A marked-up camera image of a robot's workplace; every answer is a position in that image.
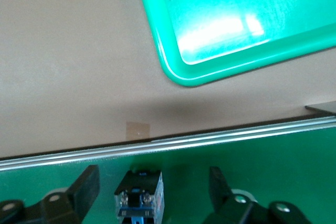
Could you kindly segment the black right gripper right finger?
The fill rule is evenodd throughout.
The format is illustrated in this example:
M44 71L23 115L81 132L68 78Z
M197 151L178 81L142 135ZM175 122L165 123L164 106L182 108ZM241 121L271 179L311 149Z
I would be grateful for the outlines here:
M248 192L231 189L216 166L209 168L209 196L214 212L203 223L311 223L292 203L273 201L263 207Z

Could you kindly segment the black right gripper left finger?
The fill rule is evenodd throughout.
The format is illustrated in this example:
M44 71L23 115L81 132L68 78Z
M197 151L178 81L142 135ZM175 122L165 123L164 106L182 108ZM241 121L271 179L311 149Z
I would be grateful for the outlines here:
M51 191L26 207L19 199L1 202L1 223L82 223L100 192L97 165L89 165L65 189Z

